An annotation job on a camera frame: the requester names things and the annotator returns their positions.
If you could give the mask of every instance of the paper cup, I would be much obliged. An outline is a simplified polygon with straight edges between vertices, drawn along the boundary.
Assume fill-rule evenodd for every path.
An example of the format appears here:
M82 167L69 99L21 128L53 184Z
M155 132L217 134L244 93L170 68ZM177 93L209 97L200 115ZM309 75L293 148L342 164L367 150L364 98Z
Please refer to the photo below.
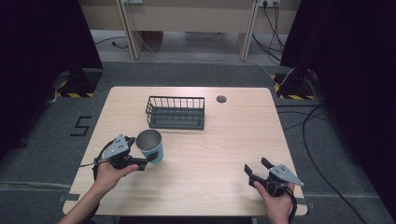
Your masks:
M140 132L136 137L136 147L147 158L158 152L157 159L151 163L158 163L163 160L163 137L155 129L146 129Z

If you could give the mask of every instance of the wire basket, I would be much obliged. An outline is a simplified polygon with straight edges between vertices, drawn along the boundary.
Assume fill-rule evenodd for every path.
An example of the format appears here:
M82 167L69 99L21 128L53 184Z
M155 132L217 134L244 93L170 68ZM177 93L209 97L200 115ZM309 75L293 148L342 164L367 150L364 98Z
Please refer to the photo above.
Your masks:
M150 96L146 114L150 128L203 130L205 98Z

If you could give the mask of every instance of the gray carpet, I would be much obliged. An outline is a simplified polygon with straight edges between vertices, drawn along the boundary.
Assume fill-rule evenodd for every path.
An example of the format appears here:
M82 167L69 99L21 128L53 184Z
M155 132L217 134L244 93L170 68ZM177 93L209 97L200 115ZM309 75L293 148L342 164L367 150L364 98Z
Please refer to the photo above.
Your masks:
M58 98L37 120L28 136L28 146L10 150L1 160L1 223L55 223L63 216L64 196L113 86L265 87L273 92L276 105L320 104L318 100L276 98L271 79L256 65L104 63L104 68L92 98ZM287 71L276 66L267 68L271 74ZM295 167L305 183L303 191L308 203L308 214L296 217L293 223L361 223L308 157L301 123L313 108L277 108ZM305 137L315 165L367 223L394 223L363 170L348 157L326 107L314 114L318 116L306 123ZM80 122L90 126L87 133L70 136L83 133L75 128L81 116L91 117ZM113 217L97 216L94 220L98 224L112 223ZM257 221L269 223L266 217Z

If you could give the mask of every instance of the black cable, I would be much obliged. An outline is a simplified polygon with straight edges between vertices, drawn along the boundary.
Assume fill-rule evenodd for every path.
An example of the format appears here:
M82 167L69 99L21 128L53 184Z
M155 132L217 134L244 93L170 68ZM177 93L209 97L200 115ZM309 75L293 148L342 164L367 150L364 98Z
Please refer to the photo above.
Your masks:
M291 208L291 211L289 214L289 223L291 223L291 221L293 220L294 215L296 214L296 211L297 211L297 200L294 197L293 191L289 187L285 188L285 192L289 195L289 197L291 199L291 203L292 203L292 208Z
M305 150L306 153L308 154L309 159L311 160L312 164L314 165L315 169L318 171L319 175L323 178L323 180L338 194L338 196L340 196L340 198L346 203L346 205L348 205L352 211L358 216L358 218L361 220L362 223L366 223L364 221L364 219L361 217L361 215L358 213L358 211L353 207L353 205L347 201L347 199L341 194L340 191L338 191L338 189L336 189L329 180L327 180L327 178L324 176L324 174L319 170L319 168L317 167L317 165L315 164L311 152L308 149L308 144L306 143L306 138L305 138L305 124L308 121L308 119L311 117L311 115L321 107L321 105L315 107L310 113L309 115L305 118L304 123L303 123L303 140L304 140L304 146L305 146Z
M255 35L252 35L252 36L253 36L254 40L256 41L256 43L257 43L260 47L265 48L265 50L269 50L269 49L270 49L270 48L268 48L267 46L265 46L263 43L259 42L259 41L256 39L256 36L255 36ZM280 50L280 49L270 49L270 50L277 51L277 52L283 52L283 51Z
M302 125L302 124L303 124L303 122L298 123L298 124L294 124L294 125L292 125L292 126L290 126L290 127L288 127L288 128L284 128L283 131L285 132L285 131L288 130L288 129L292 129L292 128L297 127L297 126L300 126L300 125Z
M95 164L95 162L90 163L90 164L82 164L82 165L80 165L79 167L86 167L86 166L90 166L90 165L94 165L94 164Z
M266 52L267 54L271 55L272 57L274 57L275 59L277 59L278 61L280 61L280 59L279 59L278 57L276 57L275 54L273 54L273 53L270 51L270 50L271 50L270 48L264 46L264 44L260 43L260 42L256 39L256 36L255 36L255 35L253 35L252 37L253 37L253 39L256 41L256 43L259 45L259 47L260 47L264 52Z
M268 17L267 11L266 11L265 9L266 9L266 5L264 5L264 7L263 7L264 14L265 14L265 17L267 18L267 20L268 20L268 22L269 22L269 24L270 24L271 30L273 31L273 35L272 35L272 37L271 37L270 45L269 45L269 47L268 47L268 48L269 48L268 51L270 51L270 50L272 49L272 48L271 48L271 45L272 45L272 42L274 41L274 39L279 43L279 46L280 46L280 47L281 47L283 44L281 44L282 41L279 39L279 36L278 36L278 34L277 34L277 30L276 30L276 29L277 29L277 17L278 17L277 12L276 12L276 28L274 28L273 24L271 23L270 18ZM279 64L279 63L274 62L274 61L271 59L271 56L273 56L273 55L268 54L269 60L270 60L272 63L274 63L274 64Z
M111 44L114 46L114 47L117 47L117 48L119 48L119 49L126 49L126 48L128 48L128 45L127 46L125 46L125 47L120 47L118 44L116 44L116 42L111 42Z
M101 90L99 90L98 88L96 88L99 92L103 92L103 91L105 91L109 86L110 86L110 80L108 80L108 81L103 81L103 82L106 82L107 83L107 86L105 86L103 89L101 89Z
M293 114L294 113L294 114L308 115L308 113L300 112L300 111L279 111L277 113L278 114ZM317 114L317 115L311 115L311 117L313 117L315 119L330 120L330 119L321 118L319 115L322 115L322 114L327 114L327 112L323 112L323 113L320 113L320 114Z
M268 17L267 11L265 10L266 7L264 7L263 9L264 9L264 15L267 18L268 22L270 23L271 30L273 31L273 37L276 39L277 42L282 43L282 41L279 38L279 35L277 35L276 29L274 28L273 24L271 23L270 18Z
M285 45L282 43L282 40L280 40L279 37L279 31L277 30L277 22L279 21L279 3L278 2L274 2L275 4L275 30L276 30L276 37L277 37L277 42L280 46L280 48L283 51L283 48L285 47Z
M126 38L126 37L125 36L114 36L114 37L110 37L110 38L107 38L107 39L103 39L103 40L101 40L99 42L95 42L95 44L100 44L100 43L103 43L103 42L105 42L107 40L110 40L110 39L120 39L120 38Z
M313 107L319 105L276 105L275 107L300 107L300 106Z

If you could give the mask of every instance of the yellow black striped tape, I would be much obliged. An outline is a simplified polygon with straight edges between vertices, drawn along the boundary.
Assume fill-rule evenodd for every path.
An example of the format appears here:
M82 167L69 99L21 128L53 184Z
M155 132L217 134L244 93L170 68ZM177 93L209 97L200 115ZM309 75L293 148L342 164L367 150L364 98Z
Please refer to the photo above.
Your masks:
M276 75L271 75L273 81L275 81ZM274 85L276 96L281 99L291 99L291 100L314 100L313 95L301 95L301 94L283 94L279 87L279 83Z
M63 81L58 93L57 97L70 97L70 98L81 98L81 97L93 97L93 92L64 92L63 87L66 85L67 80Z

